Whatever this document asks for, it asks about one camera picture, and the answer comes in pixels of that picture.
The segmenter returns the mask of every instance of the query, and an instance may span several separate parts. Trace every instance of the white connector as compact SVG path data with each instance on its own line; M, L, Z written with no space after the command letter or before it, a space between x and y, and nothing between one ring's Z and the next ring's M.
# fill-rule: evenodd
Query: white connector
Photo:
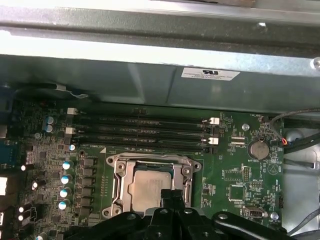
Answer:
M74 127L66 127L65 128L65 134L70 134L70 135L73 135L76 133L76 129Z
M219 144L219 138L217 138L217 137L209 137L209 144L218 145Z
M68 109L66 110L66 114L68 114L68 115L78 115L78 109L76 109L74 107L68 107Z
M219 117L210 117L210 124L211 125L219 125L220 124L220 118Z

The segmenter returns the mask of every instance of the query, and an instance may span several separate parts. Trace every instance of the gray cable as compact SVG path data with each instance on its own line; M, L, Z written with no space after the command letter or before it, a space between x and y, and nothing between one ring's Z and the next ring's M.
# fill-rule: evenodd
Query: gray cable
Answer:
M292 229L291 231L289 231L287 233L288 236L291 236L292 234L296 233L297 231L299 231L300 229L302 229L307 223L309 223L312 219L314 219L316 216L320 215L320 208L318 208L317 210L313 211L312 213L310 213L308 216L305 217L305 219L302 220L302 222L300 222L298 224L298 226L296 226L294 229Z
M316 240L320 239L320 230L306 231L292 236L297 240Z

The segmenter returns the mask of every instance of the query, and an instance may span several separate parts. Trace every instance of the motherboard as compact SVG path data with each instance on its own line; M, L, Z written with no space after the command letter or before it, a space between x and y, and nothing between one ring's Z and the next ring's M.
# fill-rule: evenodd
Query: motherboard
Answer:
M0 151L17 143L7 165L25 174L15 226L32 225L25 239L143 215L161 189L183 190L208 218L228 211L281 226L284 156L267 114L77 101L20 101L13 112ZM36 206L37 217L25 213Z

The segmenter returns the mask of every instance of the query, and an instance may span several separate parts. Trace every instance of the microchip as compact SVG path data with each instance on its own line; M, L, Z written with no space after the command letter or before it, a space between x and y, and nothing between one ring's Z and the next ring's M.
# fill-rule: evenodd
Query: microchip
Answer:
M93 158L86 158L86 159L84 160L84 163L83 163L83 165L85 165L85 166L87 166L87 167L93 166L93 165L95 165L95 164L96 164L96 161L95 161L95 159L93 159Z
M210 193L210 189L205 188L202 190L202 194L209 194Z
M230 185L229 201L243 201L245 188L241 185Z
M26 152L32 152L34 150L34 146L33 145L26 145L24 149Z
M60 178L60 172L58 172L58 171L53 172L52 173L52 178L59 179Z
M57 230L50 230L48 236L55 237L57 235Z
M59 215L54 215L51 217L51 221L53 223L60 223L60 220L61 220L61 216L59 216Z
M87 177L91 177L94 174L94 170L92 168L85 168L83 170L83 175Z
M91 213L91 209L90 208L82 207L80 209L80 215L83 216L83 217L89 217L90 213Z
M82 185L91 186L93 183L94 183L94 180L91 177L84 177L82 179Z
M83 196L91 196L92 195L92 188L90 188L90 187L82 188L82 195Z
M81 206L90 206L91 205L91 198L82 197L81 198Z
M39 154L39 158L45 159L47 157L47 152L46 151L41 151Z
M38 201L43 201L43 200L44 200L44 195L43 195L43 194L38 194L38 195L36 196L36 199L37 199Z

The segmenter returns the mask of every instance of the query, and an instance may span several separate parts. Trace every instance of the silver metal frame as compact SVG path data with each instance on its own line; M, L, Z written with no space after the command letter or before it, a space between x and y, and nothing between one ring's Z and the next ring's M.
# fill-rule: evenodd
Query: silver metal frame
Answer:
M102 211L102 216L107 219L132 210L132 196L127 189L134 182L136 163L152 163L171 167L173 170L171 189L183 190L186 207L191 206L193 173L200 171L202 168L197 161L186 156L173 154L121 153L107 157L106 163L114 168L112 205Z

